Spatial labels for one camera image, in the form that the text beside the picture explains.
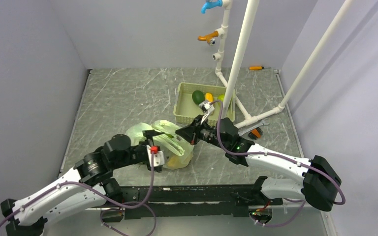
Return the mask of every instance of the blue faucet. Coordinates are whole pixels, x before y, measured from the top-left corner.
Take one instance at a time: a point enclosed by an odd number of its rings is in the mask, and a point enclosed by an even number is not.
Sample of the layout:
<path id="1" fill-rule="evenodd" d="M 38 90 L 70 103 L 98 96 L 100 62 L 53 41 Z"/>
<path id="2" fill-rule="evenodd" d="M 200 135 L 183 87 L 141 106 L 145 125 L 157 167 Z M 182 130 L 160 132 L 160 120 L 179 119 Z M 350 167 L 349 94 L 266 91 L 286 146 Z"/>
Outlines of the blue faucet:
<path id="1" fill-rule="evenodd" d="M 217 0 L 215 2 L 212 2 L 212 0 L 206 0 L 206 3 L 202 6 L 201 13 L 205 14 L 206 9 L 211 9 L 216 6 L 222 6 L 222 0 Z"/>

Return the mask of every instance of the wrench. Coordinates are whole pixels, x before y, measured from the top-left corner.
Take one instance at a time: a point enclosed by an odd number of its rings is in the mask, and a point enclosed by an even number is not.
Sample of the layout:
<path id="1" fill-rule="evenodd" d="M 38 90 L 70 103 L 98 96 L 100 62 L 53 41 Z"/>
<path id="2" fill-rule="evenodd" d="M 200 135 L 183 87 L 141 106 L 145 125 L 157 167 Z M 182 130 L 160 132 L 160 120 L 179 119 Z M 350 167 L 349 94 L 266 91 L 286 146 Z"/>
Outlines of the wrench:
<path id="1" fill-rule="evenodd" d="M 258 128 L 260 126 L 264 126 L 264 125 L 270 125 L 270 123 L 267 122 L 267 118 L 262 119 L 261 121 L 259 121 L 259 123 L 256 123 L 253 126 L 250 126 L 248 128 L 245 128 L 243 130 L 238 131 L 238 135 L 242 136 L 242 135 L 252 131 L 253 129 L 256 129 L 256 128 Z"/>

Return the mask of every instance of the green plastic bag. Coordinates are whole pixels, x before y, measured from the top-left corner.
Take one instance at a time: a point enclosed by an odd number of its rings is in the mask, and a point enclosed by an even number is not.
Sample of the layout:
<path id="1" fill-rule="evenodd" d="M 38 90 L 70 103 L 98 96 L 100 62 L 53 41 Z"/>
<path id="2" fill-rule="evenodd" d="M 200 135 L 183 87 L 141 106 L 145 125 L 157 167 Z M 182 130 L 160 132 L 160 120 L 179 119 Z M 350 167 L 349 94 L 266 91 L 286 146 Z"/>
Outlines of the green plastic bag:
<path id="1" fill-rule="evenodd" d="M 131 145 L 137 145 L 144 140 L 143 130 L 154 129 L 164 132 L 162 135 L 154 136 L 155 145 L 160 146 L 164 155 L 168 157 L 164 168 L 175 170 L 187 166 L 193 157 L 193 146 L 183 138 L 176 135 L 176 130 L 180 127 L 167 120 L 157 120 L 152 125 L 139 123 L 126 131 L 126 135 L 131 139 Z"/>

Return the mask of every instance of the basket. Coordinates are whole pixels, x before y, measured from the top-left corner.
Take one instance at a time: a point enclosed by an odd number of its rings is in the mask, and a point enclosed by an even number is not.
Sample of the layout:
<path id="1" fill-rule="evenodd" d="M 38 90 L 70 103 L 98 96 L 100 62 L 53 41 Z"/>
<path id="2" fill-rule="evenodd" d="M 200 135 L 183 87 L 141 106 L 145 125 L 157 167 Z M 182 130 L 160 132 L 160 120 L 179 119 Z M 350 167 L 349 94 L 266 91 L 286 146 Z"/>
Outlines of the basket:
<path id="1" fill-rule="evenodd" d="M 199 90 L 204 94 L 209 92 L 212 94 L 214 100 L 221 94 L 225 94 L 225 87 L 199 85 L 191 83 L 180 83 L 177 89 L 176 104 L 173 108 L 173 114 L 176 117 L 177 123 L 190 124 L 193 119 L 198 115 L 202 115 L 202 110 L 193 102 L 192 93 Z M 228 107 L 227 116 L 231 121 L 235 120 L 235 104 L 234 104 L 235 91 L 232 95 L 231 102 Z M 215 110 L 212 115 L 208 117 L 209 125 L 216 125 L 218 121 L 218 114 L 220 113 L 219 103 L 214 104 Z"/>

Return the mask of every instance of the dark green fruit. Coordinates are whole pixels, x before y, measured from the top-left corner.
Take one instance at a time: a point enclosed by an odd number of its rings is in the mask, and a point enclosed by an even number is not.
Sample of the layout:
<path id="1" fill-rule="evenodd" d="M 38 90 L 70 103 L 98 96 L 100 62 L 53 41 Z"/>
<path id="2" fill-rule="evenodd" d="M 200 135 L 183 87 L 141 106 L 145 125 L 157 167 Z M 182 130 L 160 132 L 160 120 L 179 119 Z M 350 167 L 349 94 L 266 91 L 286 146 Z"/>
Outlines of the dark green fruit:
<path id="1" fill-rule="evenodd" d="M 205 95 L 201 91 L 196 90 L 192 93 L 192 100 L 196 105 L 199 105 L 200 103 L 205 101 Z"/>

